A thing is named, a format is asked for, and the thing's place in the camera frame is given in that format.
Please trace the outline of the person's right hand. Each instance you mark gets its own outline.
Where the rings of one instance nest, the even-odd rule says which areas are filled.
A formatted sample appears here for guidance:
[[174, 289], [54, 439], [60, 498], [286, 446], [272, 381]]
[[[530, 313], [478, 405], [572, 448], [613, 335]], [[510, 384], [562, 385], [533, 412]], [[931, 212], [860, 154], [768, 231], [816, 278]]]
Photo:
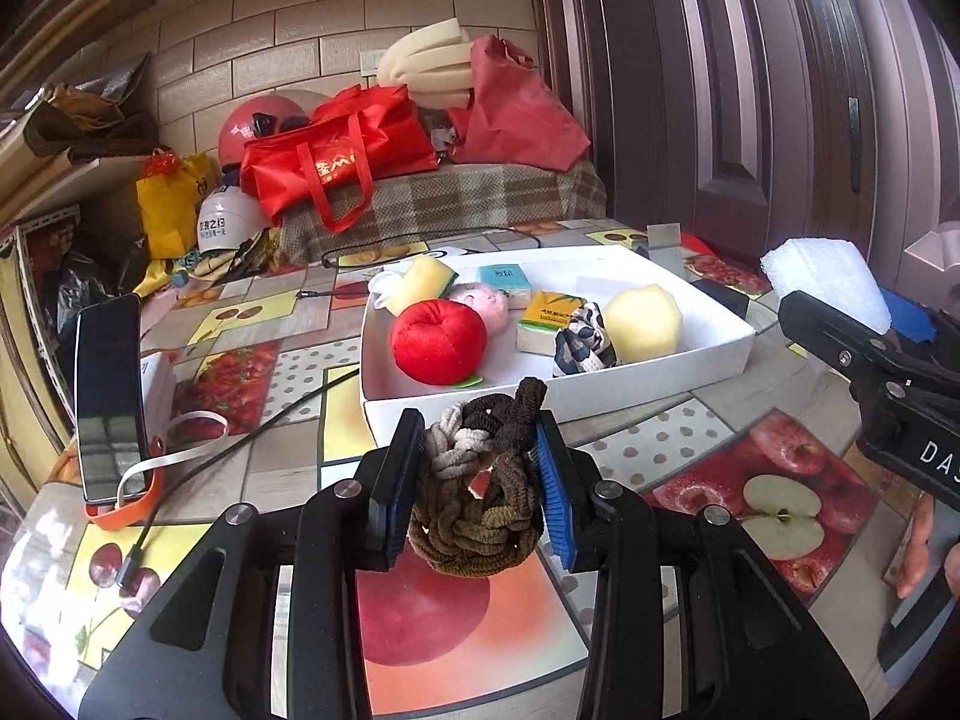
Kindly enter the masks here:
[[935, 502], [929, 494], [919, 496], [911, 516], [910, 534], [896, 574], [895, 590], [905, 600], [918, 587], [929, 567], [929, 540], [934, 530]]

